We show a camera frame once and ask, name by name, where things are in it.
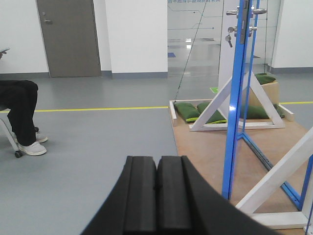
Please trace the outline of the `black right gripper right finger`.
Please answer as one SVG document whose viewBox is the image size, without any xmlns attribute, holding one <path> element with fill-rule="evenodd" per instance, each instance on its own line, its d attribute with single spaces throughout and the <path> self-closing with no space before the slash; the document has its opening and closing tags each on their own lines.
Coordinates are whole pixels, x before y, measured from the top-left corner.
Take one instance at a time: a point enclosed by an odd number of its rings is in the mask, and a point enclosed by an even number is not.
<svg viewBox="0 0 313 235">
<path fill-rule="evenodd" d="M 217 193 L 186 156 L 163 156 L 157 169 L 160 235 L 275 235 Z"/>
</svg>

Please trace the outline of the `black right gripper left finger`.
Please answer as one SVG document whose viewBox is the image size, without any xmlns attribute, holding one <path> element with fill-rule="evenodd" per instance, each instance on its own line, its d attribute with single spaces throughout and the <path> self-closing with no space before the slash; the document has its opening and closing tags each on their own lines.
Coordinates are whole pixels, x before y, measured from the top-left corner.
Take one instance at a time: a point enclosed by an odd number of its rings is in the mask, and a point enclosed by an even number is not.
<svg viewBox="0 0 313 235">
<path fill-rule="evenodd" d="M 128 156 L 124 168 L 84 235 L 155 235 L 156 165 L 149 156 Z"/>
</svg>

